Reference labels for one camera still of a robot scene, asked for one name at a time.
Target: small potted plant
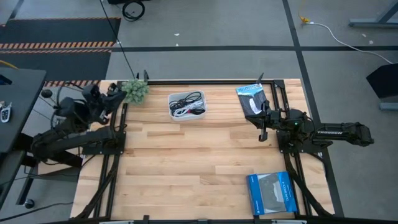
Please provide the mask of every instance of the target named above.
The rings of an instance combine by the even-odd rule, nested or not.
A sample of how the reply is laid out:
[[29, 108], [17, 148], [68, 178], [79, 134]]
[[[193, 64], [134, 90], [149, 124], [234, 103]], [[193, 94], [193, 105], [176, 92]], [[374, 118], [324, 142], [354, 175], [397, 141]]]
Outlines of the small potted plant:
[[124, 99], [127, 103], [141, 105], [149, 92], [147, 71], [144, 70], [144, 80], [139, 80], [139, 74], [137, 74], [137, 78], [124, 82], [122, 91], [127, 93]]

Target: green plant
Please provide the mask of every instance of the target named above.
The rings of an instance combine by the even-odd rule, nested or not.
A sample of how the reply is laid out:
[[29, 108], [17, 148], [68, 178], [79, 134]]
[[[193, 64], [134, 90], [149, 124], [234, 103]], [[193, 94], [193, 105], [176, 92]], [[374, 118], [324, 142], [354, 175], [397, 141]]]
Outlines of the green plant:
[[127, 93], [126, 102], [140, 105], [144, 102], [144, 97], [149, 92], [149, 86], [143, 80], [129, 80], [122, 84], [122, 91]]

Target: black desk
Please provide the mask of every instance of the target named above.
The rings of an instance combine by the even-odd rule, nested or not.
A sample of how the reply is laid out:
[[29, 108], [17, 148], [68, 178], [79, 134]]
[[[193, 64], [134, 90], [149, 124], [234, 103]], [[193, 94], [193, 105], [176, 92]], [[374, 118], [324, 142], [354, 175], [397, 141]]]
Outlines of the black desk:
[[0, 68], [0, 74], [12, 81], [11, 85], [0, 85], [0, 101], [5, 101], [7, 105], [12, 102], [10, 121], [0, 123], [1, 209], [26, 154], [27, 149], [23, 147], [31, 142], [31, 138], [21, 135], [21, 131], [43, 88], [46, 72]]

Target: white cable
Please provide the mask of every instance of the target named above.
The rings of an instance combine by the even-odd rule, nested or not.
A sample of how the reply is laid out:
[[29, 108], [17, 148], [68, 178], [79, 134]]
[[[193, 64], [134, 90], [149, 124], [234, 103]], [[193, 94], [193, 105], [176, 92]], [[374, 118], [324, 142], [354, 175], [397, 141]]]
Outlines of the white cable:
[[184, 106], [183, 108], [177, 109], [174, 111], [174, 116], [178, 117], [178, 116], [182, 116], [184, 114], [186, 114], [189, 110], [195, 109], [200, 107], [203, 104], [202, 100], [193, 102], [187, 106]]
[[322, 26], [322, 27], [324, 27], [324, 28], [326, 28], [326, 29], [329, 30], [331, 36], [332, 36], [337, 42], [339, 42], [339, 43], [341, 43], [341, 44], [343, 44], [343, 45], [345, 45], [345, 46], [347, 46], [347, 47], [349, 47], [349, 48], [351, 48], [351, 49], [357, 50], [357, 51], [359, 51], [359, 52], [368, 53], [368, 54], [373, 54], [373, 55], [379, 56], [380, 58], [383, 58], [387, 63], [393, 64], [392, 62], [390, 62], [389, 60], [387, 60], [385, 57], [383, 57], [383, 56], [381, 56], [381, 55], [379, 55], [379, 54], [377, 54], [377, 53], [370, 52], [370, 51], [367, 51], [367, 50], [359, 50], [359, 49], [357, 49], [357, 48], [355, 48], [355, 47], [353, 47], [353, 46], [350, 46], [350, 45], [348, 45], [348, 44], [345, 44], [345, 43], [341, 42], [340, 40], [338, 40], [338, 39], [333, 35], [333, 33], [331, 32], [330, 28], [329, 28], [328, 26], [326, 26], [326, 25], [319, 24], [319, 23], [316, 23], [316, 22], [307, 22], [306, 24], [308, 24], [308, 25], [318, 25], [318, 26]]

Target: yellow cable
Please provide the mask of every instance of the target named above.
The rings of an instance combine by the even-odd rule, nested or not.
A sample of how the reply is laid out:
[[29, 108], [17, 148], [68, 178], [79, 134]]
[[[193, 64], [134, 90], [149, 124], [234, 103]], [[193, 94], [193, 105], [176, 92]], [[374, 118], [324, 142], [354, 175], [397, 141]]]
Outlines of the yellow cable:
[[13, 68], [13, 69], [18, 69], [15, 65], [13, 65], [13, 64], [11, 64], [11, 63], [8, 63], [8, 62], [5, 62], [5, 61], [3, 61], [3, 60], [0, 60], [0, 63], [3, 63], [3, 64], [5, 64], [5, 65], [7, 65], [7, 66], [9, 66], [9, 67], [11, 67], [11, 68]]
[[301, 21], [302, 21], [303, 23], [308, 23], [308, 22], [311, 21], [309, 18], [300, 16], [300, 11], [301, 11], [301, 8], [303, 8], [304, 2], [305, 2], [305, 0], [303, 0], [303, 1], [301, 2], [300, 7], [298, 8], [297, 14], [298, 14], [298, 17], [301, 19]]

